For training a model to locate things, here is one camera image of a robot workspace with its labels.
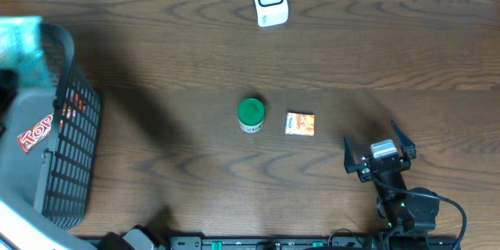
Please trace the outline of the red Top chocolate bar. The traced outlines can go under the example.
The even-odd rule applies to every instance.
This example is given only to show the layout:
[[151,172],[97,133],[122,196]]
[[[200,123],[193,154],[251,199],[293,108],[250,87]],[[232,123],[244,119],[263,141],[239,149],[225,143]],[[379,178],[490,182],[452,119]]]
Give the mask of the red Top chocolate bar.
[[28,153],[36,144],[44,140],[52,130],[53,115],[49,114],[30,129],[17,136],[17,141],[24,153]]

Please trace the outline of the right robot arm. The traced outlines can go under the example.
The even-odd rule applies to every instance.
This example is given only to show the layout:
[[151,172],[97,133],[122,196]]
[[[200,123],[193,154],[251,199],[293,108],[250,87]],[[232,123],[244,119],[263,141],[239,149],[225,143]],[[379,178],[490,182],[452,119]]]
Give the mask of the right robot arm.
[[439,200],[432,191],[406,187],[402,173],[409,170],[416,158],[416,146],[392,123],[397,141],[380,141],[370,146],[370,155],[356,162],[344,139],[344,167],[356,173],[361,182],[372,181],[377,191],[377,210],[387,220],[388,229],[380,232],[373,249],[430,249],[428,233],[436,227]]

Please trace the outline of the teal wet wipes pack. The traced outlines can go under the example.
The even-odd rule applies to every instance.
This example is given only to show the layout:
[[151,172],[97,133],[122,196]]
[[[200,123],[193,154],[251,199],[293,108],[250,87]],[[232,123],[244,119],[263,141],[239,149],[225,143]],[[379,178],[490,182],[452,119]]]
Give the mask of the teal wet wipes pack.
[[21,88],[51,88],[41,41],[40,16],[1,17],[1,68],[19,76]]

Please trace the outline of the green lid jar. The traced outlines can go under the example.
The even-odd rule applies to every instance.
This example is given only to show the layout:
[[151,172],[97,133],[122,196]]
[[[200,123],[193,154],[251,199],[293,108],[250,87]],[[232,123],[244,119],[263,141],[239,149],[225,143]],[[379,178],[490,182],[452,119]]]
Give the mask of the green lid jar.
[[265,106],[257,98],[244,99],[237,109],[239,126],[245,133],[256,133],[261,130],[265,116]]

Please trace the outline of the orange Kleenex tissue pack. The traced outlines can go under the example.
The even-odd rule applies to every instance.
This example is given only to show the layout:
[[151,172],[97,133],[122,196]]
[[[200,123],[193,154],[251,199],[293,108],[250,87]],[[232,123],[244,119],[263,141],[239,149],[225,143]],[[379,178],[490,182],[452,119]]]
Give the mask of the orange Kleenex tissue pack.
[[286,115],[285,134],[312,137],[315,135],[315,120],[316,117],[314,114],[288,112]]

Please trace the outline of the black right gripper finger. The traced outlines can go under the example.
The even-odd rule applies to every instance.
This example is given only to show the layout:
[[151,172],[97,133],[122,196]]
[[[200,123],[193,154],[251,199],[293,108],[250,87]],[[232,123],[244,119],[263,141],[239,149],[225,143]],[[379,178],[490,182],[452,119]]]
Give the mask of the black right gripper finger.
[[399,147],[402,151],[403,156],[406,159],[415,159],[416,158],[416,146],[413,141],[408,138],[405,134],[397,126],[394,120],[391,121],[391,125],[393,131],[395,132],[396,139],[398,141]]
[[344,145],[345,145],[345,157],[344,157],[344,168],[346,173],[354,173],[356,168],[356,162],[354,160],[354,156],[352,154],[352,150],[350,149],[348,139],[344,136]]

